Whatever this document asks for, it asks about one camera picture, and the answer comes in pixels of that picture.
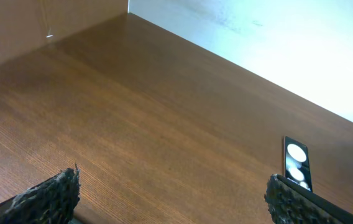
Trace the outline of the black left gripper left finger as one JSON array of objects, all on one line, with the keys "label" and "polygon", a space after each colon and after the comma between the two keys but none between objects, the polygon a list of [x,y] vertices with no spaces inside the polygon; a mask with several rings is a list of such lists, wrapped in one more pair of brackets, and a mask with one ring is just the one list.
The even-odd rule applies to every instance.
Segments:
[{"label": "black left gripper left finger", "polygon": [[76,224],[80,170],[67,168],[0,203],[0,224]]}]

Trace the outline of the black smartphone silver back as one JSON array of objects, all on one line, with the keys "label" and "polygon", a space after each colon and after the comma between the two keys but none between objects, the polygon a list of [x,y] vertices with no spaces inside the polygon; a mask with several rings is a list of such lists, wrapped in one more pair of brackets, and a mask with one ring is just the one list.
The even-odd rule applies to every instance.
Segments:
[{"label": "black smartphone silver back", "polygon": [[306,145],[288,136],[283,138],[284,176],[310,192],[313,191]]}]

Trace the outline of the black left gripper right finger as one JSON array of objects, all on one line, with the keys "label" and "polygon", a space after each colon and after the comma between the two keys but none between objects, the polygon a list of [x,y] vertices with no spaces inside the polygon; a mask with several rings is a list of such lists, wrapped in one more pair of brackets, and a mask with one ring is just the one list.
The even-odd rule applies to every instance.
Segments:
[{"label": "black left gripper right finger", "polygon": [[264,199],[277,224],[353,224],[353,214],[279,174],[270,176]]}]

